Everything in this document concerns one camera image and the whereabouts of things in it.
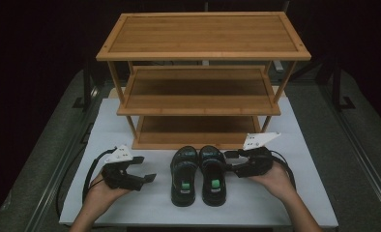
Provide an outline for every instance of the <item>bottom shelf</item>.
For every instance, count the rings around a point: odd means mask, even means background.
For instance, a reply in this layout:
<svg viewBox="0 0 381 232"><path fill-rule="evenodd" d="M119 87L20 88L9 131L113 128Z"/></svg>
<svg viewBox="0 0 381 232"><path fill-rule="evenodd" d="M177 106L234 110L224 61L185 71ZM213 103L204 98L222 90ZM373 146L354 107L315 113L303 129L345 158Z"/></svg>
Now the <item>bottom shelf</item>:
<svg viewBox="0 0 381 232"><path fill-rule="evenodd" d="M242 148L247 133L260 132L257 116L141 116L133 149Z"/></svg>

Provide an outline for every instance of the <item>pair of black shoes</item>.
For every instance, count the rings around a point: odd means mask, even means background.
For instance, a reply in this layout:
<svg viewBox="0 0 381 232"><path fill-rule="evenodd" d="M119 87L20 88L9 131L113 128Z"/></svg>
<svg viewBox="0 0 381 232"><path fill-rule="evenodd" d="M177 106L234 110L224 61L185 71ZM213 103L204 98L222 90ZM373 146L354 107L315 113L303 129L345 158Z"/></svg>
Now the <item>pair of black shoes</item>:
<svg viewBox="0 0 381 232"><path fill-rule="evenodd" d="M226 201L226 162L223 153L209 145L199 154L192 146L185 146L173 156L170 163L172 203L186 207L194 202L194 175L198 167L203 174L203 202L209 206L223 205Z"/></svg>

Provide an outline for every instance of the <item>gray floor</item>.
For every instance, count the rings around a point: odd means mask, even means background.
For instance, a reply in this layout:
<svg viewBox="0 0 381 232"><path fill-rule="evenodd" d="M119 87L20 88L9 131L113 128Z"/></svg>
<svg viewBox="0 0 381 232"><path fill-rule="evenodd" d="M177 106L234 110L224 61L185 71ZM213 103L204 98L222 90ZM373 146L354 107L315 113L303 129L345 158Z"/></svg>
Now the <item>gray floor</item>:
<svg viewBox="0 0 381 232"><path fill-rule="evenodd" d="M341 113L332 107L330 85L316 85L313 77L314 72L309 72L289 83L285 92L337 214L338 231L381 231L381 188L377 188L381 183L371 178L378 176L381 180L381 119L347 73L342 73L341 93L356 108ZM56 190L60 187L61 210L81 158L79 151L95 122L101 99L111 88L110 81L98 87L92 106L82 112L73 108L74 101L82 97L82 72L75 76L18 176L10 204L0 212L0 231L68 231L58 224ZM365 168L362 163L366 161L374 168L368 165ZM71 168L61 183L69 165Z"/></svg>

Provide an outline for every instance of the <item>person's right hand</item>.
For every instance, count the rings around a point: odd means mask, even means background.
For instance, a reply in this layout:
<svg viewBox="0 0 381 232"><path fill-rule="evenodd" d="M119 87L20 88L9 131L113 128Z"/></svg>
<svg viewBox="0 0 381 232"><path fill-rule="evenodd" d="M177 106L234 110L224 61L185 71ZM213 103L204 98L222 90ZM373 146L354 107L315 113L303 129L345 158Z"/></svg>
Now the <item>person's right hand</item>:
<svg viewBox="0 0 381 232"><path fill-rule="evenodd" d="M285 200L290 194L296 193L286 170L280 163L275 161L273 167L266 174L249 178L262 184L268 192L281 201Z"/></svg>

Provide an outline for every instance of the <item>white bracket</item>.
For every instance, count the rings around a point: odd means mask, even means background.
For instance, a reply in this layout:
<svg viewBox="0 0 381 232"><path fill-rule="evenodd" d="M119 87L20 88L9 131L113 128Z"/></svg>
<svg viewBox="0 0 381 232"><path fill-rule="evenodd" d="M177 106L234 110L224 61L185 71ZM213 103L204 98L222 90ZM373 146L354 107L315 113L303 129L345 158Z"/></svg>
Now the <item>white bracket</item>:
<svg viewBox="0 0 381 232"><path fill-rule="evenodd" d="M133 156L126 145L121 145L109 157L105 159L105 163L131 161Z"/></svg>
<svg viewBox="0 0 381 232"><path fill-rule="evenodd" d="M248 133L243 145L243 150L263 147L266 143L280 136L279 132Z"/></svg>

